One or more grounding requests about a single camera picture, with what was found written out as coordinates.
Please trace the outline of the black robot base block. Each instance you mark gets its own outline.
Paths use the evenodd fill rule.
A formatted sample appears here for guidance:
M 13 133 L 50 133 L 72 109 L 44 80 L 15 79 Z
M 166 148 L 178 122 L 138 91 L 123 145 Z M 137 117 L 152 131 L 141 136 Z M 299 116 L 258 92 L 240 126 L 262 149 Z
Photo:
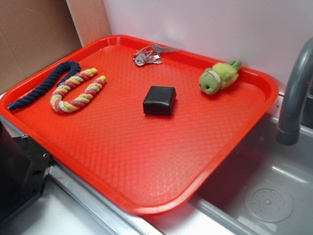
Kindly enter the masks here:
M 43 193 L 52 156 L 31 137 L 12 137 L 0 125 L 0 224 Z

